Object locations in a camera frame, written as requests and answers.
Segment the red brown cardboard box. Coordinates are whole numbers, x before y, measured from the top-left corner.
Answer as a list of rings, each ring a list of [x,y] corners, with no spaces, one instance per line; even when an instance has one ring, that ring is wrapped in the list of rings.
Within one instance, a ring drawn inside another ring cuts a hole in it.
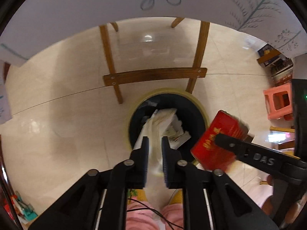
[[[191,154],[205,170],[226,171],[235,161],[235,141],[245,140],[249,126],[239,118],[219,110],[210,126],[191,149]]]

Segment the white plastic bag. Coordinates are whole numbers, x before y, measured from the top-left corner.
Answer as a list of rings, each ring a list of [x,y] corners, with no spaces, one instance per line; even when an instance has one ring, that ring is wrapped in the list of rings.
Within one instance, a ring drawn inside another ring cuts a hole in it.
[[[140,148],[143,137],[149,138],[149,155],[147,181],[144,188],[148,201],[156,209],[162,209],[173,192],[169,190],[164,182],[161,141],[169,124],[175,115],[176,110],[163,109],[155,110],[145,122],[142,131],[134,147]]]

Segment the printed flyer magazine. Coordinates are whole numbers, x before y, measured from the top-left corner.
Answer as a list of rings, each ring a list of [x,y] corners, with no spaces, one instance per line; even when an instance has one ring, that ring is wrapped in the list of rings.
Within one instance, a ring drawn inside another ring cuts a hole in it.
[[[173,116],[171,124],[167,127],[164,135],[167,136],[170,147],[175,150],[191,138],[189,132],[183,130],[182,122],[176,115]]]

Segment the black trash bin yellow rim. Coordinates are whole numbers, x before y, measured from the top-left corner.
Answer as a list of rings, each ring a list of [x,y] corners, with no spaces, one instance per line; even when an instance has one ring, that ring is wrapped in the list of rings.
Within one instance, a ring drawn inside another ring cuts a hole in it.
[[[208,127],[208,116],[194,96],[175,88],[160,88],[144,95],[133,109],[127,126],[127,138],[132,149],[140,147],[144,136],[149,137],[149,151],[154,161],[162,161],[156,153],[158,141],[167,136],[171,148],[182,157],[196,163],[191,149]]]

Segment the right yellow slipper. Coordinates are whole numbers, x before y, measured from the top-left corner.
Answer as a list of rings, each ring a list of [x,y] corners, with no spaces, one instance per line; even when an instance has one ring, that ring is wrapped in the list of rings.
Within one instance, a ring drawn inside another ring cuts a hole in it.
[[[174,191],[172,194],[170,200],[169,200],[169,205],[173,204],[182,204],[183,203],[183,193],[182,189],[177,189]]]

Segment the yellow slipper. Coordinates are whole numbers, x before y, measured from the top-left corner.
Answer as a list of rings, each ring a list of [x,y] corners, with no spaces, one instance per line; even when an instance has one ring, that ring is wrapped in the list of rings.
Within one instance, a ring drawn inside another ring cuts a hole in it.
[[[128,197],[138,201],[147,201],[146,193],[144,190],[139,189],[129,189]]]
[[[182,204],[183,203],[183,193],[182,189],[177,189],[174,191],[172,194],[170,200],[169,200],[169,205],[173,204]]]

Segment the left yellow slipper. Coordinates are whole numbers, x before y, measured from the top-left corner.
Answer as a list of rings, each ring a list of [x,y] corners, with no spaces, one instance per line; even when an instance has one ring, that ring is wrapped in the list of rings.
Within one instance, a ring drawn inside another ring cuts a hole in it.
[[[138,201],[147,201],[146,193],[144,190],[139,189],[129,189],[128,197]]]

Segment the pink trouser legs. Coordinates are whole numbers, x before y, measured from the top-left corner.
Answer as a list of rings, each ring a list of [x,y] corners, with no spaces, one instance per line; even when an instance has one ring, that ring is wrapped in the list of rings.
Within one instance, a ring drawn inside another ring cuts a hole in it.
[[[183,229],[183,204],[167,205],[158,217],[147,201],[130,202],[127,206],[125,229]]]

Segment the leaf print tablecloth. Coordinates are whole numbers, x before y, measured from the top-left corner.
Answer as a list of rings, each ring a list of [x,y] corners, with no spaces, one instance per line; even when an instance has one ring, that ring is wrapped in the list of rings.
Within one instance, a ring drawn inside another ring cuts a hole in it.
[[[272,44],[306,77],[306,30],[283,0],[7,0],[1,7],[1,62],[23,65],[47,47],[111,21],[187,16]]]

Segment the wooden table frame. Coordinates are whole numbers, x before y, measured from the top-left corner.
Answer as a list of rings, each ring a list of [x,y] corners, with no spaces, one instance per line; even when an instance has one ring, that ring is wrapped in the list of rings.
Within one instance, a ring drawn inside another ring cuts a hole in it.
[[[145,17],[99,26],[108,74],[104,86],[114,88],[123,103],[120,85],[155,80],[187,79],[192,93],[202,67],[210,23],[189,18]]]

